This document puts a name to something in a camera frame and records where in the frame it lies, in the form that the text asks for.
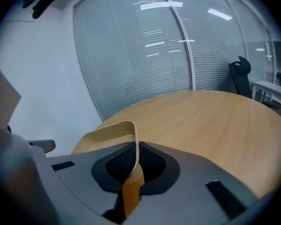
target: office chair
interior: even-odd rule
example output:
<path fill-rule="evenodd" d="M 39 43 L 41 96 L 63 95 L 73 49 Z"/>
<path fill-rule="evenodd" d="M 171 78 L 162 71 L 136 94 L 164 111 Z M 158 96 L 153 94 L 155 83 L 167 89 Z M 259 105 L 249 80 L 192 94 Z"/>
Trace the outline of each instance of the office chair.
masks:
<path fill-rule="evenodd" d="M 252 99 L 252 92 L 249 84 L 248 74 L 251 72 L 251 65 L 247 59 L 242 56 L 238 56 L 240 61 L 232 62 L 229 64 L 229 70 L 232 76 L 233 83 L 236 88 L 236 92 L 239 95 Z M 280 109 L 279 105 L 272 102 L 262 102 L 269 108 Z"/>

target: chair backrest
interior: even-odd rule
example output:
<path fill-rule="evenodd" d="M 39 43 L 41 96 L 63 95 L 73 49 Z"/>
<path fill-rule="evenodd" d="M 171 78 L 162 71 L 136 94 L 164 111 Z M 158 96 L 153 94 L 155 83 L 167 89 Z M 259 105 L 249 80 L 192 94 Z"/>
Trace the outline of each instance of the chair backrest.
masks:
<path fill-rule="evenodd" d="M 241 56 L 238 57 L 240 61 L 229 64 L 229 70 L 236 88 L 236 92 L 239 95 L 252 98 L 252 92 L 248 79 L 248 74 L 251 72 L 251 65 L 247 59 Z"/>

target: black slot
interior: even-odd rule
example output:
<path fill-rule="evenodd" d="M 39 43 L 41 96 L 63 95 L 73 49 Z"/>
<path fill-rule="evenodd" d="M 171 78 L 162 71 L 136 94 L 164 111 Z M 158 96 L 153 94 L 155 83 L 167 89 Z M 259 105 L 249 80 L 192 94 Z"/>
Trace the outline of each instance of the black slot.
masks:
<path fill-rule="evenodd" d="M 52 165 L 52 168 L 53 168 L 53 170 L 57 171 L 57 170 L 71 167 L 74 165 L 75 165 L 75 163 L 73 163 L 73 162 L 65 162 L 65 163 L 54 164 L 54 165 Z"/>
<path fill-rule="evenodd" d="M 205 185 L 230 219 L 237 217 L 245 211 L 245 207 L 220 181 L 215 180 Z"/>

